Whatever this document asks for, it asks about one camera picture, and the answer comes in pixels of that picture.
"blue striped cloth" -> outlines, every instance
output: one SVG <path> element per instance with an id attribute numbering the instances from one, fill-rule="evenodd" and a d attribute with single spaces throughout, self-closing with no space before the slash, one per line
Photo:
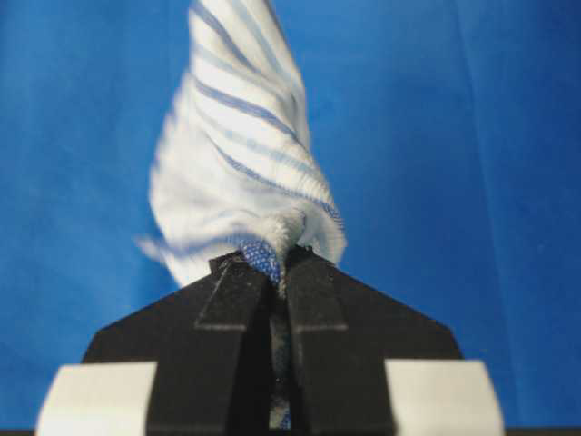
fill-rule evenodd
<path id="1" fill-rule="evenodd" d="M 310 152 L 303 82 L 268 0 L 199 1 L 190 31 L 190 65 L 151 172 L 163 241 L 142 248 L 180 285 L 234 250 L 275 283 L 295 244 L 336 263 L 340 214 Z"/>

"blue background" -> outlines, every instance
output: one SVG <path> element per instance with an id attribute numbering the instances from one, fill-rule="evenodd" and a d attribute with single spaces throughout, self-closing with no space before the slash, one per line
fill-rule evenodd
<path id="1" fill-rule="evenodd" d="M 449 325 L 509 425 L 581 425 L 581 2 L 276 0 L 341 268 Z M 176 289 L 148 172 L 185 0 L 0 2 L 0 428 Z"/>

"twisted fabric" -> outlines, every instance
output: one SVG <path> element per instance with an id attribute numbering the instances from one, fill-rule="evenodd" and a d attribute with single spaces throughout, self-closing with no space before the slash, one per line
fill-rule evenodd
<path id="1" fill-rule="evenodd" d="M 295 244 L 336 263 L 340 214 L 310 153 L 303 83 L 268 0 L 199 1 L 190 32 L 151 171 L 163 241 L 142 248 L 180 285 L 234 250 L 274 283 Z"/>

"blue cloth backdrop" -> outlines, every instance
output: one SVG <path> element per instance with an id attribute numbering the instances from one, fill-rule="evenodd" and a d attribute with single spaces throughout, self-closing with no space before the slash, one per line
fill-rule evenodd
<path id="1" fill-rule="evenodd" d="M 581 2 L 276 0 L 341 268 L 446 323 L 509 425 L 581 425 Z M 0 2 L 0 428 L 175 290 L 133 239 L 187 0 Z"/>

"white pad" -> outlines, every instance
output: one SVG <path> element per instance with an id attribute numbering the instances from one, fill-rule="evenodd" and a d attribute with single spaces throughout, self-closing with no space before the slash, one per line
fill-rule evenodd
<path id="1" fill-rule="evenodd" d="M 37 436 L 143 436 L 157 363 L 62 366 L 44 400 Z"/>
<path id="2" fill-rule="evenodd" d="M 500 436 L 502 414 L 480 361 L 385 360 L 398 436 Z"/>

